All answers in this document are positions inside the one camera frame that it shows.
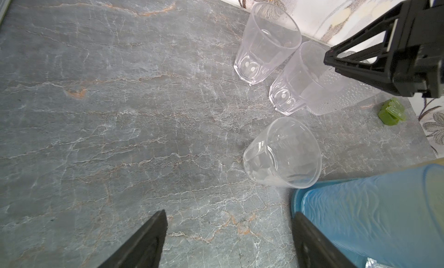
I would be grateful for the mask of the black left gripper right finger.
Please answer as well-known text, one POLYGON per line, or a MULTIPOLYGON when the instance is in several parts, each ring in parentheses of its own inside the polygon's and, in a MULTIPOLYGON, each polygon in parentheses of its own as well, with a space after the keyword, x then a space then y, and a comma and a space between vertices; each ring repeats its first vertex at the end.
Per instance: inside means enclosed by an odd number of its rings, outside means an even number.
POLYGON ((353 268, 354 264, 301 212, 292 219, 299 268, 353 268))

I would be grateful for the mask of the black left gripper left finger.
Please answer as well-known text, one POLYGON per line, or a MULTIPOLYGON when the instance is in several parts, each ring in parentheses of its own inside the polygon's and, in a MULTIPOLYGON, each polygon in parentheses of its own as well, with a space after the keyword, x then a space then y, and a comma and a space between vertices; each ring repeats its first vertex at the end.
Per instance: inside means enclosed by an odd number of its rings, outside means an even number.
POLYGON ((165 210, 157 211, 99 268, 157 268, 167 234, 165 210))

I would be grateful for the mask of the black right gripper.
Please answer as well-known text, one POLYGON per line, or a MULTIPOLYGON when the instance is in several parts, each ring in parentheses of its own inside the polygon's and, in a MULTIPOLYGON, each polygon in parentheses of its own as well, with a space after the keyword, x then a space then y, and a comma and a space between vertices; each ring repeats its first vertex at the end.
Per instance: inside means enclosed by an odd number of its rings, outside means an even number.
POLYGON ((444 94, 444 0, 405 0, 330 48, 326 65, 402 97, 444 94))

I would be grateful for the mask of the blue plastic cup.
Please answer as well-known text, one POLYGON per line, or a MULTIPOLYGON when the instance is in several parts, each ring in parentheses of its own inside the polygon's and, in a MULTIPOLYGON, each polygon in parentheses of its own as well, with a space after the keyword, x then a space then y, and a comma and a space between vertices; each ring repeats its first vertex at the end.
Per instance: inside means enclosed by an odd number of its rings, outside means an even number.
POLYGON ((295 192, 301 212, 336 247, 394 268, 441 268, 444 234, 425 196, 425 172, 412 168, 332 180, 295 192))

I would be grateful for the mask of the clear faceted cup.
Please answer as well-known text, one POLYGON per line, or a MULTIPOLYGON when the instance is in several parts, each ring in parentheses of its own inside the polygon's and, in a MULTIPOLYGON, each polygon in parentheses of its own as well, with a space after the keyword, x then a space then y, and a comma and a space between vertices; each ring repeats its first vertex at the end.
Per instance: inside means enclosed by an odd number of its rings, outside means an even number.
POLYGON ((346 77, 324 64, 326 52, 317 42, 301 44, 269 89, 269 100, 277 112, 289 116, 326 102, 346 87, 346 77))
POLYGON ((256 85, 284 63, 301 43, 301 31, 285 10, 271 3, 257 3, 250 12, 234 70, 242 81, 256 85))

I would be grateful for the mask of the clear faceted cup back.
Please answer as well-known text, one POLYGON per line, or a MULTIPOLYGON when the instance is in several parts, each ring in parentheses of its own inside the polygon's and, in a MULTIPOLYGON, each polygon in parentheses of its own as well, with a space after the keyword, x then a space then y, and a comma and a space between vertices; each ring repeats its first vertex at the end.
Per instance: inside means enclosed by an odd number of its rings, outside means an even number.
POLYGON ((285 10, 271 3, 257 3, 250 12, 234 70, 242 81, 256 85, 284 63, 301 43, 301 31, 285 10))

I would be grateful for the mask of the yellow plastic cup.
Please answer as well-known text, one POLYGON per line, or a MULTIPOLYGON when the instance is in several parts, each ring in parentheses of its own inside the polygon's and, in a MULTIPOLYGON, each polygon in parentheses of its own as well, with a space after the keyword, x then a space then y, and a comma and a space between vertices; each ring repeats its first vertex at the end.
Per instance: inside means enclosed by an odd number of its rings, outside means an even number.
POLYGON ((425 198, 437 229, 444 234, 444 158, 410 168, 419 173, 425 172, 425 198))

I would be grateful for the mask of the clear dotted cup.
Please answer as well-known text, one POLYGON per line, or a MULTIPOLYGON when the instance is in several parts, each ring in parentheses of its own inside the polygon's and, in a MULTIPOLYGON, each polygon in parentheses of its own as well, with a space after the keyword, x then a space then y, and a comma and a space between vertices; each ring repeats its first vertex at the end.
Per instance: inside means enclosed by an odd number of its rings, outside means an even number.
POLYGON ((301 96, 312 114, 324 115, 353 106, 380 90, 358 80, 348 78, 324 65, 320 52, 309 52, 302 57, 304 67, 314 80, 301 96))

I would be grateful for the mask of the small green block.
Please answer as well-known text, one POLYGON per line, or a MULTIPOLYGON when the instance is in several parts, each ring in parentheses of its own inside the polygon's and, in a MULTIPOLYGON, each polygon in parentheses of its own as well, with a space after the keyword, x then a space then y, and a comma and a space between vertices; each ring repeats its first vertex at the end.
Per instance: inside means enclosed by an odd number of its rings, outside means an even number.
POLYGON ((387 100, 378 113, 379 119, 387 126, 397 125, 399 122, 405 122, 407 116, 405 107, 396 97, 387 100))

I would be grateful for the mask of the clear small round cup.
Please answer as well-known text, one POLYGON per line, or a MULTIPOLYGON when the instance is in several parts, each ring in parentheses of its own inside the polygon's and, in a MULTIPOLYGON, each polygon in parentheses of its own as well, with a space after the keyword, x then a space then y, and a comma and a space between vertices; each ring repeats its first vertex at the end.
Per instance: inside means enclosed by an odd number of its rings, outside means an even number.
POLYGON ((312 132, 298 120, 284 116, 252 141, 243 164, 246 174, 259 184, 305 189, 320 177, 322 154, 312 132))

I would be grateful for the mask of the silver aluminium case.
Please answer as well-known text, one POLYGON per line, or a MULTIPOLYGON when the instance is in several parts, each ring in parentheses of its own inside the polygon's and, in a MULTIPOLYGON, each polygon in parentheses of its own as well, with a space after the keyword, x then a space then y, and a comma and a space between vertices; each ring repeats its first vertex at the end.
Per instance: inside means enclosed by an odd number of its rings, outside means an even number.
POLYGON ((0 0, 0 25, 2 24, 3 19, 6 16, 11 1, 12 0, 0 0))

